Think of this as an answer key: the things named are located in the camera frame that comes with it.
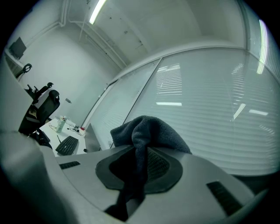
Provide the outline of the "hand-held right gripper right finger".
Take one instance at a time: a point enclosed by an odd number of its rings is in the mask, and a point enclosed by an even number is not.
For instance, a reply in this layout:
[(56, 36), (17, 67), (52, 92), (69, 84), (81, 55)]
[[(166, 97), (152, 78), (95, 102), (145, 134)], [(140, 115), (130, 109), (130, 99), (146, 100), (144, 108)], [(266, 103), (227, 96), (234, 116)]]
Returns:
[(167, 192), (146, 195), (129, 224), (238, 224), (267, 194), (255, 195), (244, 183), (206, 159), (160, 148), (177, 159), (183, 174)]

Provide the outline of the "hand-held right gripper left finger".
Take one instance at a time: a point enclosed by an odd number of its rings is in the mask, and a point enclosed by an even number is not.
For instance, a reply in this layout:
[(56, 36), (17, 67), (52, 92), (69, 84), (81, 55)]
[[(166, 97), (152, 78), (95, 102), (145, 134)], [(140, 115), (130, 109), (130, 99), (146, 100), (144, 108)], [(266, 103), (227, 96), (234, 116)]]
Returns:
[(95, 168), (99, 161), (110, 157), (118, 152), (125, 152), (132, 146), (124, 145), (107, 150), (100, 150), (88, 154), (76, 154), (71, 156), (56, 157), (58, 164), (77, 161), (80, 164), (71, 168), (63, 169), (65, 176), (75, 189), (92, 205), (104, 211), (116, 203), (119, 191), (108, 189), (99, 180)]

